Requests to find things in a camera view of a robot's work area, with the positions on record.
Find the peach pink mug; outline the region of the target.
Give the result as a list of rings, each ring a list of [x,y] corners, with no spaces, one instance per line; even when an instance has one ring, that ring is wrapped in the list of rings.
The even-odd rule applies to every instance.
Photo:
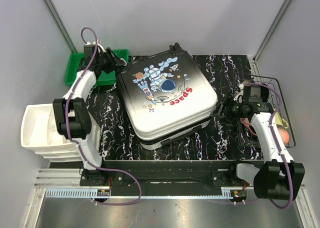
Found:
[[[278,128],[278,132],[280,134],[280,137],[281,137],[283,143],[288,144],[289,140],[290,140],[289,133],[285,129],[282,129],[282,128]]]

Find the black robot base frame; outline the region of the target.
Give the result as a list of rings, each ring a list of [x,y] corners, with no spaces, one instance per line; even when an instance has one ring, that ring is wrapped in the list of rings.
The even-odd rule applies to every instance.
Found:
[[[118,194],[210,194],[222,187],[249,184],[233,175],[236,161],[104,161],[102,170],[83,170],[81,186],[107,186]]]

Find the white stacked storage bins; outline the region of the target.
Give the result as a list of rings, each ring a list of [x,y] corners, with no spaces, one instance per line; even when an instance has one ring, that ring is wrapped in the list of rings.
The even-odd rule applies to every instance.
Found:
[[[52,104],[28,105],[21,130],[21,146],[50,162],[75,162],[82,157],[76,144],[57,132]]]

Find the yellow mug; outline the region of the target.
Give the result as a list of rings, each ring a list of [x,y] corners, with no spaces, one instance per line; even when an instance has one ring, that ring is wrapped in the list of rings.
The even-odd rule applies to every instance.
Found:
[[[288,122],[281,117],[281,115],[278,111],[275,113],[274,118],[275,118],[275,122],[276,122],[276,125],[278,128],[281,128],[281,129],[288,129],[289,128]]]

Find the pink patterned mug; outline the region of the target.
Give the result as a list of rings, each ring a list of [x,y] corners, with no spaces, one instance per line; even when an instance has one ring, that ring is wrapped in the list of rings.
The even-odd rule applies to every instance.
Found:
[[[257,134],[251,129],[252,124],[249,122],[248,118],[240,118],[240,122],[242,123],[243,126],[245,126],[249,132],[254,135],[257,136]]]

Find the space astronaut hard-shell suitcase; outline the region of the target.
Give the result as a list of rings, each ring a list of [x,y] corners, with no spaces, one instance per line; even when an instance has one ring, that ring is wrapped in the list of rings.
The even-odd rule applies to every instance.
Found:
[[[205,128],[218,96],[179,43],[116,74],[119,98],[141,146],[154,150]]]

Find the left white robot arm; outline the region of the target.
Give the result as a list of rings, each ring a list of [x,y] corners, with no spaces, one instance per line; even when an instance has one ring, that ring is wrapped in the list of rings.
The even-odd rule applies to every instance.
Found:
[[[89,113],[86,100],[102,73],[109,74],[126,64],[110,48],[85,45],[75,81],[62,98],[52,103],[57,132],[76,145],[84,169],[93,170],[90,179],[98,186],[107,182],[108,174],[101,169],[98,151],[101,129]]]

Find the aluminium rail frame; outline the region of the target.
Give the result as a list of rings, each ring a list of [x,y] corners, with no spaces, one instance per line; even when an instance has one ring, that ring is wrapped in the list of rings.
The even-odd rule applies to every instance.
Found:
[[[195,64],[219,100],[233,95],[239,83],[253,80],[255,60],[277,11],[286,0],[44,0],[66,31],[73,53],[98,39],[113,50],[129,50],[130,62],[157,64],[175,53]],[[100,125],[99,154],[112,176],[112,196],[212,197],[221,186],[242,186],[238,164],[264,165],[260,140],[238,124],[211,116],[207,128],[190,126],[185,135],[147,150],[133,127],[142,130],[169,123],[174,97],[139,91],[138,112],[129,115],[123,83],[93,87],[86,106]]]

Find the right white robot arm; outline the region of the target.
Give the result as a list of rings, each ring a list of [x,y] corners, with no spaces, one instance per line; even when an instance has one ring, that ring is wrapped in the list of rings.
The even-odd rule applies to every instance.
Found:
[[[286,200],[296,199],[305,174],[303,164],[294,161],[284,145],[277,128],[274,110],[270,103],[242,102],[233,99],[221,102],[213,111],[217,120],[235,121],[247,118],[257,135],[263,154],[263,166],[238,162],[227,173],[229,184],[238,186],[246,181],[251,184],[257,198]]]

